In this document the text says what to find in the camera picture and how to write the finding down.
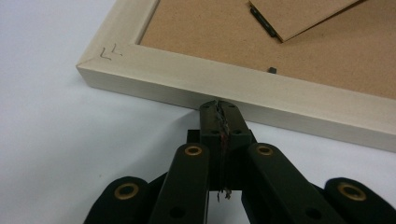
picture frame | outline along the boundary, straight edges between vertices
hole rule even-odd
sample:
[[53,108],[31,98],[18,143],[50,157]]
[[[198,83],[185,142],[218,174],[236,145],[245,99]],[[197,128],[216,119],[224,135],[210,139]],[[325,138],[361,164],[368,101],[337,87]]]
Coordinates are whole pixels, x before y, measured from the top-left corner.
[[94,88],[396,152],[396,100],[139,45],[160,0],[118,0],[77,64]]

